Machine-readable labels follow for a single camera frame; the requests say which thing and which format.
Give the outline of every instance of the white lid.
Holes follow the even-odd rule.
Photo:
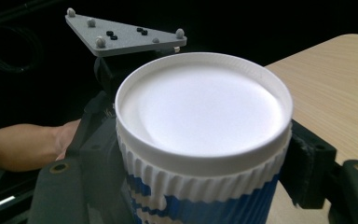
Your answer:
[[[293,114],[289,90],[268,69],[207,52],[138,68],[118,89],[115,107],[120,137],[135,153],[191,173],[207,164],[235,173],[266,161],[287,142]]]

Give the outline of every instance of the white object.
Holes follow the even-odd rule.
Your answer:
[[[171,218],[144,212],[169,214],[167,196],[206,203],[200,208],[206,210],[191,212],[208,211],[204,215],[210,218],[211,212],[220,216],[221,211],[208,208],[215,201],[230,204],[226,212],[236,214],[246,210],[244,195],[269,182],[275,189],[291,138],[293,101],[265,67],[218,53],[168,56],[130,74],[118,89],[115,107],[125,168],[142,180],[130,188],[143,221]],[[142,188],[150,188],[150,195],[136,192]],[[263,199],[246,206],[263,207],[260,216],[267,218],[273,191],[260,190]],[[207,223],[201,217],[192,221]]]

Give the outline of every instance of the black background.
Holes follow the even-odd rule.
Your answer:
[[[61,125],[78,119],[102,87],[93,72],[95,56],[65,21],[77,14],[174,33],[185,31],[187,51],[227,53],[267,65],[330,38],[358,34],[358,1],[48,1],[0,0],[0,13],[25,3],[39,9],[0,25],[35,34],[36,56],[16,33],[0,34],[0,58],[24,65],[43,57],[36,68],[0,70],[0,128],[16,123]]]

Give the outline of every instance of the table surface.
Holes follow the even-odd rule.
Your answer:
[[[358,35],[340,35],[266,66],[292,93],[294,120],[337,149],[336,162],[358,160]],[[278,185],[267,223],[329,223],[323,209],[294,207]]]

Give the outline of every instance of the black hole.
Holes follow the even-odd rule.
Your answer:
[[[65,168],[66,168],[65,164],[58,164],[58,165],[54,166],[54,171],[61,171]]]

